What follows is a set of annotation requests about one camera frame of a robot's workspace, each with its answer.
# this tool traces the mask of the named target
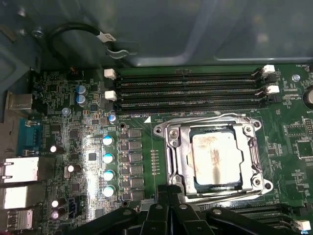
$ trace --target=black cable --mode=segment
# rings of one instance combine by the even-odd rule
[[[92,33],[95,36],[98,36],[100,34],[100,31],[93,26],[90,26],[85,23],[75,23],[75,22],[69,22],[69,23],[59,25],[48,33],[47,38],[46,38],[46,43],[47,43],[47,47],[49,51],[52,53],[52,56],[55,57],[61,64],[66,66],[67,69],[70,66],[67,64],[66,58],[54,48],[53,40],[58,35],[67,31],[72,31],[72,30],[86,31],[86,32]]]

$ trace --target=motherboard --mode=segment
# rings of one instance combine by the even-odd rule
[[[36,225],[10,222],[12,233],[67,234],[120,207],[140,211],[164,184],[201,210],[220,205],[280,227],[286,205],[313,221],[308,65],[71,69],[30,80],[47,114],[20,118],[14,157],[45,169],[36,178],[45,192],[2,207],[40,206]]]

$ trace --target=silver capacitor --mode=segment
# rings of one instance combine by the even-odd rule
[[[88,101],[86,99],[86,97],[84,97],[82,94],[79,94],[76,97],[76,102],[80,107],[85,107],[86,105],[88,105]]]
[[[86,87],[83,85],[79,85],[78,87],[76,87],[76,92],[78,94],[82,94],[83,96],[86,96],[88,94]]]

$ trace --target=electrolytic capacitor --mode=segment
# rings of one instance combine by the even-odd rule
[[[106,186],[102,193],[105,197],[111,197],[115,193],[115,187],[113,185]]]
[[[112,170],[106,170],[106,171],[103,173],[103,179],[106,180],[106,181],[113,180],[114,177],[115,177],[115,173],[114,173],[114,171],[112,171]]]
[[[78,94],[82,94],[84,96],[86,96],[88,94],[88,91],[87,91],[86,87],[83,86],[83,85],[79,85],[78,87],[76,87],[76,92]]]
[[[69,108],[63,108],[62,109],[62,115],[68,116],[70,114],[70,109]]]
[[[111,153],[106,153],[103,158],[102,158],[103,162],[106,164],[110,164],[114,161],[114,155]]]
[[[82,166],[79,164],[71,164],[67,167],[67,170],[69,171],[69,173],[78,172],[82,170]]]
[[[76,102],[80,107],[85,107],[86,105],[88,105],[86,97],[84,97],[82,94],[76,97]]]
[[[111,136],[104,136],[102,139],[102,143],[105,146],[111,146],[114,143],[114,139]]]
[[[57,146],[57,145],[52,145],[50,147],[50,152],[51,153],[54,153],[54,154],[64,154],[65,153],[65,150],[63,147],[61,146]]]
[[[108,116],[108,120],[109,120],[109,123],[110,123],[110,124],[112,124],[112,125],[115,124],[116,121],[117,121],[116,115],[110,114],[110,115]]]
[[[57,207],[60,207],[60,206],[65,205],[66,202],[67,202],[67,200],[66,200],[65,198],[60,197],[60,198],[58,198],[58,199],[56,199],[56,200],[53,200],[53,201],[51,202],[51,206],[52,206],[53,208],[57,208]]]
[[[60,207],[58,208],[57,210],[54,210],[52,213],[51,213],[51,218],[52,219],[58,219],[60,218],[61,216],[65,215],[66,214],[66,210],[64,207]]]

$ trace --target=green circuit board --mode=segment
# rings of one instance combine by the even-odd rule
[[[123,69],[117,72],[121,75],[175,74],[179,70],[216,73],[253,71],[257,67],[163,67]],[[65,154],[56,156],[56,177],[48,181],[43,233],[52,234],[66,226],[75,228],[121,206],[139,209],[141,203],[154,202],[157,186],[166,183],[167,169],[164,140],[153,134],[153,128],[164,121],[179,117],[213,117],[223,113],[238,113],[260,120],[263,126],[257,132],[257,141],[263,175],[273,182],[274,189],[249,203],[302,206],[305,202],[313,202],[313,111],[302,100],[305,89],[313,84],[313,74],[309,73],[306,65],[276,65],[275,68],[278,78],[276,84],[280,88],[282,103],[271,104],[262,109],[118,115],[115,124],[108,122],[111,112],[102,103],[103,70],[86,70],[76,79],[68,72],[45,71],[35,75],[33,81],[43,86],[43,96],[49,106],[48,117],[42,120],[41,154],[49,154],[49,148],[53,144],[63,146],[66,151]],[[300,75],[300,81],[292,80],[294,74]],[[88,90],[86,97],[89,104],[86,107],[75,103],[75,88],[78,85],[84,85]],[[71,110],[67,117],[61,113],[64,107]],[[141,136],[129,138],[125,134],[130,130],[140,130]],[[102,144],[102,138],[107,135],[114,139],[114,144],[110,147]],[[140,142],[141,147],[134,151],[121,151],[121,146],[128,146],[133,141]],[[90,160],[90,153],[96,154],[96,158]],[[116,161],[104,165],[102,156],[105,153],[114,154]],[[125,166],[122,160],[130,153],[142,154],[142,161],[131,165],[143,167],[143,172],[135,177],[143,179],[144,186],[135,190],[144,191],[144,200],[128,200],[133,189],[122,186],[122,182],[129,181],[131,177],[127,170],[129,166]],[[75,163],[82,165],[83,173],[72,174],[69,179],[65,179],[64,167]],[[115,179],[111,182],[105,182],[101,178],[103,171],[108,169],[115,172]],[[114,196],[109,199],[102,195],[102,190],[107,185],[113,185],[116,189]],[[52,221],[50,205],[57,197],[79,197],[80,212]],[[302,219],[312,221],[313,217]]]

